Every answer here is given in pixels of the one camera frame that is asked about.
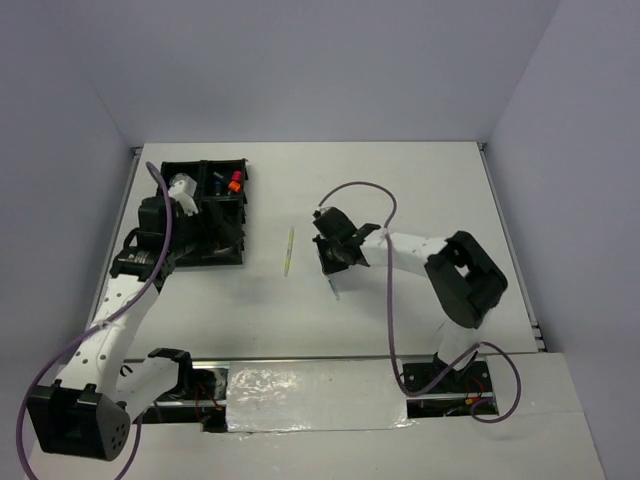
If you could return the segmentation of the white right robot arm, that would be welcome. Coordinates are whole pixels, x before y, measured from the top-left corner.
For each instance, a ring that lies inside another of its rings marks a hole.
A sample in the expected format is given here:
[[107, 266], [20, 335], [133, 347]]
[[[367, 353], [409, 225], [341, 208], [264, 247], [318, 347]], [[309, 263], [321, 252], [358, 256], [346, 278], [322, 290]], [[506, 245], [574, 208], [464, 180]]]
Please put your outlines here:
[[355, 224], [335, 207], [313, 214], [322, 272], [331, 275], [359, 265], [385, 267], [429, 280], [451, 321], [436, 352], [436, 383], [457, 391], [469, 377], [486, 316], [508, 288], [502, 270], [466, 231], [448, 238], [390, 232], [377, 224]]

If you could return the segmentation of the yellow thin pen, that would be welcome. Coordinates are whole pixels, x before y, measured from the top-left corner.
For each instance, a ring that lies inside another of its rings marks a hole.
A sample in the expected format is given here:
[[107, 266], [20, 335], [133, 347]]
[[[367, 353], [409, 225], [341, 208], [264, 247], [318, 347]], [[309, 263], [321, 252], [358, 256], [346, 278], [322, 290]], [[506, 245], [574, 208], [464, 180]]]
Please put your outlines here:
[[293, 254], [294, 240], [295, 240], [295, 227], [291, 226], [290, 230], [289, 230], [289, 234], [288, 234], [286, 255], [285, 255], [284, 267], [283, 267], [283, 275], [284, 275], [284, 277], [287, 277], [288, 274], [289, 274], [289, 271], [290, 271], [292, 254]]

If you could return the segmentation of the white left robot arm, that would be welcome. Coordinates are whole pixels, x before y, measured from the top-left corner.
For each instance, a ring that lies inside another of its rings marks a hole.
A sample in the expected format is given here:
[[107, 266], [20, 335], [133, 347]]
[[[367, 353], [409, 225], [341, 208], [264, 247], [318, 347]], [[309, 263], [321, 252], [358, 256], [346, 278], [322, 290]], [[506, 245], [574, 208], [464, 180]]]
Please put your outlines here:
[[141, 365], [123, 371], [142, 320], [176, 267], [242, 262], [244, 197], [206, 197], [194, 214], [185, 204], [172, 200], [167, 211], [160, 195], [142, 201], [138, 225], [109, 271], [92, 323], [97, 332], [80, 343], [52, 384], [29, 394], [27, 410], [44, 452], [112, 461], [152, 402], [198, 390], [205, 376], [185, 350], [155, 347]]

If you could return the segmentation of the clear jar of paper clips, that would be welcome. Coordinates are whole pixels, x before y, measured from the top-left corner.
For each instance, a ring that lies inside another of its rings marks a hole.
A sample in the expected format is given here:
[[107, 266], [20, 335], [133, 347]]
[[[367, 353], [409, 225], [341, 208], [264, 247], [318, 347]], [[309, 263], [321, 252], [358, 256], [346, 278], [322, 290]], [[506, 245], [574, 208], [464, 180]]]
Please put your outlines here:
[[191, 188], [195, 185], [195, 180], [189, 175], [184, 173], [178, 173], [174, 175], [170, 180], [171, 187], [181, 186], [182, 188]]

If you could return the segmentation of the blue thin pen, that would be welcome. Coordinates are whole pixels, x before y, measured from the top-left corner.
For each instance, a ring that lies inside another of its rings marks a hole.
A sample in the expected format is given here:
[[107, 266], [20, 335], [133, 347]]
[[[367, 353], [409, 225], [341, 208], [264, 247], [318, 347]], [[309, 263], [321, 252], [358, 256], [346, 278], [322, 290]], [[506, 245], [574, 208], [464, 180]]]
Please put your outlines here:
[[333, 295], [335, 296], [336, 300], [339, 301], [340, 300], [340, 294], [339, 294], [338, 288], [337, 288], [334, 280], [332, 278], [330, 278], [330, 277], [328, 277], [327, 280], [328, 280], [329, 286], [330, 286], [330, 288], [331, 288], [331, 290], [333, 292]]

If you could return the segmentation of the orange cap black highlighter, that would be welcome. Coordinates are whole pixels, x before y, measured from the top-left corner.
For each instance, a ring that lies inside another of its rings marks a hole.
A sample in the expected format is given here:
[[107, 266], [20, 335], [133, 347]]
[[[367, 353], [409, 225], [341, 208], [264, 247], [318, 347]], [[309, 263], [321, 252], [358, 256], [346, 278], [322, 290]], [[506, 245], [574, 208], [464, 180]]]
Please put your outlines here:
[[238, 194], [242, 191], [242, 184], [238, 181], [231, 180], [228, 184], [228, 195]]

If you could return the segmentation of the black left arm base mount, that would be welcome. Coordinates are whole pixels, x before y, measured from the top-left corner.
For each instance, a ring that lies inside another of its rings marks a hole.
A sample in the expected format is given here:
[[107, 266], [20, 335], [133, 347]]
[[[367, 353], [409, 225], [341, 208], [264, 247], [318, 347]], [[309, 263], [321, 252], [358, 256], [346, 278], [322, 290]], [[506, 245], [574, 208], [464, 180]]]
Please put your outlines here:
[[217, 404], [226, 400], [229, 369], [198, 368], [191, 360], [178, 363], [177, 383], [157, 398], [160, 402], [211, 400]]

